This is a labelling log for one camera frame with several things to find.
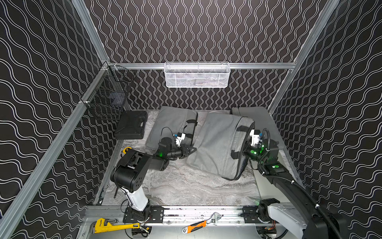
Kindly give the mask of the silver laptop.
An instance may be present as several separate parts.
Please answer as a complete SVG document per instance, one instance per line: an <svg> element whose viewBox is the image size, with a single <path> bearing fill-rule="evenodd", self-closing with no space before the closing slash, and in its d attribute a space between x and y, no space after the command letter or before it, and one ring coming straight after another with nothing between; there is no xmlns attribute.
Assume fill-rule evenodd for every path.
<svg viewBox="0 0 382 239"><path fill-rule="evenodd" d="M293 166L292 159L286 148L279 150L278 161L289 171L289 173L295 180L300 182L300 179L298 178L296 172L296 168ZM290 200L282 193L280 189L278 189L275 185L271 184L266 177L261 175L261 173L257 170L256 162L251 162L251 165L254 168L253 172L261 199L275 198L281 203L290 202Z"/></svg>

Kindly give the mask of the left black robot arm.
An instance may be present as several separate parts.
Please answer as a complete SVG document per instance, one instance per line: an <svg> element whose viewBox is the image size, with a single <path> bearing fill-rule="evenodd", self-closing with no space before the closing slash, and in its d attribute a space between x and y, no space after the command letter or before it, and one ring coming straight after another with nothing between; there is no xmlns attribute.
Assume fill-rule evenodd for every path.
<svg viewBox="0 0 382 239"><path fill-rule="evenodd" d="M150 215L150 202L142 189L142 183L148 170L164 171L170 161L185 158L197 149L177 140L164 137L158 143L153 155L142 153L134 149L125 151L119 160L110 179L121 189L129 201L127 212L137 221L146 221Z"/></svg>

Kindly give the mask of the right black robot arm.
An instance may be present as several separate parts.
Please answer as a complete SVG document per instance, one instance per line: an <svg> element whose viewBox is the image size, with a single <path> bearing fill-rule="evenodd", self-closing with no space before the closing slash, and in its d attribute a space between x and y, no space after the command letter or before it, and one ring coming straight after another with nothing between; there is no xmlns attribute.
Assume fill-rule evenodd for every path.
<svg viewBox="0 0 382 239"><path fill-rule="evenodd" d="M271 139L257 146L252 146L250 141L243 145L243 154L255 161L260 175L279 189L294 207L290 210L276 198L262 199L255 213L258 220L280 223L299 239L345 238L348 235L346 220L319 205L279 162L277 151L277 143Z"/></svg>

